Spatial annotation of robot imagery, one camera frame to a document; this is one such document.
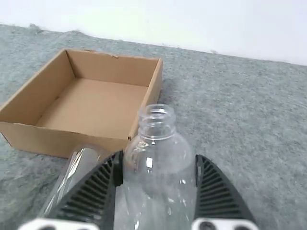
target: gray carpet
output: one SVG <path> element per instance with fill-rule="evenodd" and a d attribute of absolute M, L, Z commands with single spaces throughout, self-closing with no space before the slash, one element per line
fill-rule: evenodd
<path fill-rule="evenodd" d="M 162 57 L 160 102 L 230 178 L 262 230 L 307 226 L 307 67 L 0 25 L 0 102 L 62 48 Z M 64 159 L 0 139 L 0 229 L 34 218 Z"/>

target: bottle opening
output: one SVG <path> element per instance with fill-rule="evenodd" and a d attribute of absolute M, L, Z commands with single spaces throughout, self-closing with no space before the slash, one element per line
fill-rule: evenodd
<path fill-rule="evenodd" d="M 163 139 L 175 131 L 174 109 L 166 104 L 150 104 L 139 111 L 139 135 L 148 139 Z"/>

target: open cardboard box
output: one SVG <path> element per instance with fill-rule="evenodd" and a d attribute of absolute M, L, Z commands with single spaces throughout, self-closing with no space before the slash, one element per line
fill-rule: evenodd
<path fill-rule="evenodd" d="M 82 144 L 125 148 L 139 108 L 158 100 L 162 65 L 159 58 L 62 50 L 3 105 L 0 132 L 16 149 L 65 158 Z"/>

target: clear plastic bottle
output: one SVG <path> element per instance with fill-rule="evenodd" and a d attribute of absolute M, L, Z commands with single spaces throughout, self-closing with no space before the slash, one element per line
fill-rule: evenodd
<path fill-rule="evenodd" d="M 195 155 L 176 132 L 170 106 L 152 104 L 139 111 L 139 133 L 126 148 L 123 170 L 131 229 L 190 229 Z"/>

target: cardboard box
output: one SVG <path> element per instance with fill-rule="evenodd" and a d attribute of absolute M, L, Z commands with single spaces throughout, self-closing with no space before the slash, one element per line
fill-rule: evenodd
<path fill-rule="evenodd" d="M 58 157 L 82 144 L 125 148 L 137 134 L 139 108 L 158 100 L 162 65 L 62 50 L 2 106 L 0 132 L 16 149 Z"/>

